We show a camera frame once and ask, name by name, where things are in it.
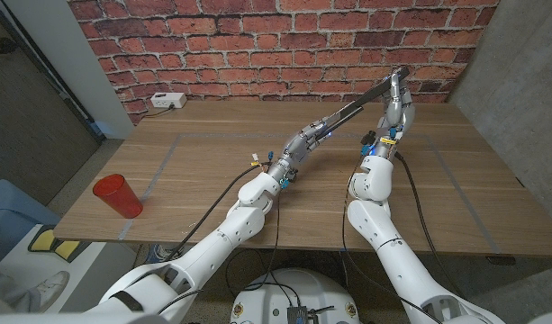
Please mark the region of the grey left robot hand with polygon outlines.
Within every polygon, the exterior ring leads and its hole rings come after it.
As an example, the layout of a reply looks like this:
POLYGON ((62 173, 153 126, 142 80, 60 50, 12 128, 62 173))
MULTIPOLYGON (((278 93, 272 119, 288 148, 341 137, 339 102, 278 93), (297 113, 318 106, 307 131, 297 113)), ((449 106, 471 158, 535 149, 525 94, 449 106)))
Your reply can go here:
POLYGON ((286 142, 277 162, 269 167, 267 173, 277 182, 285 177, 294 178, 309 154, 330 136, 330 124, 334 122, 331 117, 323 117, 298 131, 286 142))

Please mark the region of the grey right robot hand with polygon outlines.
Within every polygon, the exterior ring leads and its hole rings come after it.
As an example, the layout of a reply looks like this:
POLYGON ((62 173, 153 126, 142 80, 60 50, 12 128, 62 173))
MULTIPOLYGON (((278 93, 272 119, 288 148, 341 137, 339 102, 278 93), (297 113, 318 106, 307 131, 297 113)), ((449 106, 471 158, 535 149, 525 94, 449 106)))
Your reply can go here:
POLYGON ((376 139, 368 154, 392 160, 398 142, 412 126, 415 107, 410 89, 400 73, 392 73, 386 80, 390 87, 382 93, 385 115, 378 122, 376 139))

